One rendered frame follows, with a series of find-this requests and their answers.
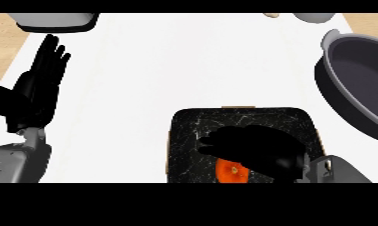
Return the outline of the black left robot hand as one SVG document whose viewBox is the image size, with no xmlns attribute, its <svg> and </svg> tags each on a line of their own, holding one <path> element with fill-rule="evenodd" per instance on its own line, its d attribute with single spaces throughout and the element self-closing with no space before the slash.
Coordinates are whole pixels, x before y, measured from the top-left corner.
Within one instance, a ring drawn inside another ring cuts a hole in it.
<svg viewBox="0 0 378 226">
<path fill-rule="evenodd" d="M 30 127 L 45 128 L 51 123 L 70 58 L 59 38 L 49 34 L 14 88 L 0 86 L 0 116 L 6 118 L 9 133 Z"/>
</svg>

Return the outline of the orange squash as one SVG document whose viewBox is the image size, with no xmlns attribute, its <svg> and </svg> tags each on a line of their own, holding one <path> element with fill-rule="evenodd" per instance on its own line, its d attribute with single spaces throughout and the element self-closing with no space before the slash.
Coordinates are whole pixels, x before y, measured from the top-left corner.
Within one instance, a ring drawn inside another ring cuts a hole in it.
<svg viewBox="0 0 378 226">
<path fill-rule="evenodd" d="M 216 178 L 220 183 L 247 183 L 250 169 L 240 163 L 217 159 L 216 162 Z"/>
</svg>

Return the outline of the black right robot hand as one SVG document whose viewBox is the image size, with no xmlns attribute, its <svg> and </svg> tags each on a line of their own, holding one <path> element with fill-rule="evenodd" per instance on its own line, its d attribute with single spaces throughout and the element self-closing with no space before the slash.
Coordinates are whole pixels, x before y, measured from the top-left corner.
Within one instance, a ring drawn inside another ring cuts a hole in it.
<svg viewBox="0 0 378 226">
<path fill-rule="evenodd" d="M 306 146 L 285 131 L 262 125 L 226 126 L 200 142 L 201 154 L 238 162 L 276 183 L 303 178 Z"/>
</svg>

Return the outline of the black marble tray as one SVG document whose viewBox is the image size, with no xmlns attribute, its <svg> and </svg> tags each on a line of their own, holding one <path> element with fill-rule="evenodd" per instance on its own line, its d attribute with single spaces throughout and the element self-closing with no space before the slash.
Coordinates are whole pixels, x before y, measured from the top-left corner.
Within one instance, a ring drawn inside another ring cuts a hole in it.
<svg viewBox="0 0 378 226">
<path fill-rule="evenodd" d="M 220 127 L 263 125 L 285 131 L 306 145 L 310 160 L 325 155 L 316 127 L 299 108 L 197 108 L 180 110 L 172 120 L 167 158 L 169 183 L 217 183 L 217 158 L 203 155 L 198 139 Z"/>
</svg>

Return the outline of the pale grey round object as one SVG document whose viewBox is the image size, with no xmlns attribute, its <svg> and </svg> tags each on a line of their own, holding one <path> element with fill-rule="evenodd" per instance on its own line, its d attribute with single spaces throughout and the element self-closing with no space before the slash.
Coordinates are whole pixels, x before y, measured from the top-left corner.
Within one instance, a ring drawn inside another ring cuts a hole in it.
<svg viewBox="0 0 378 226">
<path fill-rule="evenodd" d="M 333 17 L 334 13 L 296 13 L 294 16 L 307 23 L 325 23 Z"/>
</svg>

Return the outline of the dark grey pot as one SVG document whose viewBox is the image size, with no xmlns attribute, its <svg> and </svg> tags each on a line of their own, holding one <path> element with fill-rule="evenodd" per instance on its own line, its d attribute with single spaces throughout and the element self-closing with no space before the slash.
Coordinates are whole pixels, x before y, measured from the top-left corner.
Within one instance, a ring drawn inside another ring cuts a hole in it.
<svg viewBox="0 0 378 226">
<path fill-rule="evenodd" d="M 378 38 L 327 32 L 315 66 L 318 89 L 337 114 L 378 140 Z"/>
</svg>

